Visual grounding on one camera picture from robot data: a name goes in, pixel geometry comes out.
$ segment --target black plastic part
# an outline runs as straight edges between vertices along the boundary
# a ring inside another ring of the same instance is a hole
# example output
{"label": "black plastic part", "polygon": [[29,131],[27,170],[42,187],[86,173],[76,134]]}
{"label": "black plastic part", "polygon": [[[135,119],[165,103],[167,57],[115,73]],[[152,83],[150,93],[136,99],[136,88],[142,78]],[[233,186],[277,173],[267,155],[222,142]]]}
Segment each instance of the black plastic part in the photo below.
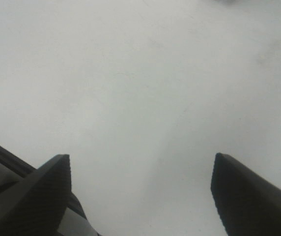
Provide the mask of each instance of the black plastic part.
{"label": "black plastic part", "polygon": [[0,236],[53,236],[71,194],[68,155],[57,155],[0,194]]}
{"label": "black plastic part", "polygon": [[281,190],[218,153],[211,192],[229,236],[281,236]]}
{"label": "black plastic part", "polygon": [[[35,171],[34,167],[21,160],[14,154],[10,153],[6,149],[2,148],[1,146],[0,163],[23,178],[27,177],[29,174]],[[71,194],[71,197],[69,199],[68,207],[81,217],[87,219],[80,202],[73,193]]]}

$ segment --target white table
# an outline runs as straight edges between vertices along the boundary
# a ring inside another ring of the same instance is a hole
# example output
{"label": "white table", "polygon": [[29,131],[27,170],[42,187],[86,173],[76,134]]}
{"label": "white table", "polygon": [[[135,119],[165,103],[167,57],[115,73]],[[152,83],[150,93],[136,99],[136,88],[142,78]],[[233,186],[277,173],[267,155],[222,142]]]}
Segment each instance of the white table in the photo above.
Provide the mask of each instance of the white table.
{"label": "white table", "polygon": [[216,152],[281,187],[281,0],[0,0],[0,145],[104,236],[225,236]]}

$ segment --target white surface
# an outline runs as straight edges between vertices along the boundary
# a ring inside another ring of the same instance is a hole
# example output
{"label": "white surface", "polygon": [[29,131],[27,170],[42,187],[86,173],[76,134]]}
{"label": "white surface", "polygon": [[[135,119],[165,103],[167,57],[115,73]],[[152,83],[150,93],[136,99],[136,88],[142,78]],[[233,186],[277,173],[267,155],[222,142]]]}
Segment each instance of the white surface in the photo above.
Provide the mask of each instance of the white surface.
{"label": "white surface", "polygon": [[0,144],[105,236],[224,236],[216,152],[281,187],[281,0],[0,0]]}

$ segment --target textured black surface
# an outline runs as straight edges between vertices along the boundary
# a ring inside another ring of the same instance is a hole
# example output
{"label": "textured black surface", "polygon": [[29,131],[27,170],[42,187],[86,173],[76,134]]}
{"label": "textured black surface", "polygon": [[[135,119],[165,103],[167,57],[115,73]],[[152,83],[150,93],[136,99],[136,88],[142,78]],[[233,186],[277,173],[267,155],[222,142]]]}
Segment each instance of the textured black surface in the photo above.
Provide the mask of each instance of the textured black surface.
{"label": "textured black surface", "polygon": [[57,155],[0,194],[0,236],[53,236],[71,194],[68,155]]}
{"label": "textured black surface", "polygon": [[229,236],[281,236],[281,190],[233,157],[216,155],[211,191]]}
{"label": "textured black surface", "polygon": [[[35,168],[15,156],[11,152],[7,151],[0,146],[0,163],[6,166],[8,169],[25,178],[29,174],[35,171]],[[69,199],[68,207],[76,212],[78,215],[86,219],[84,210],[78,201],[77,197],[72,193]]]}

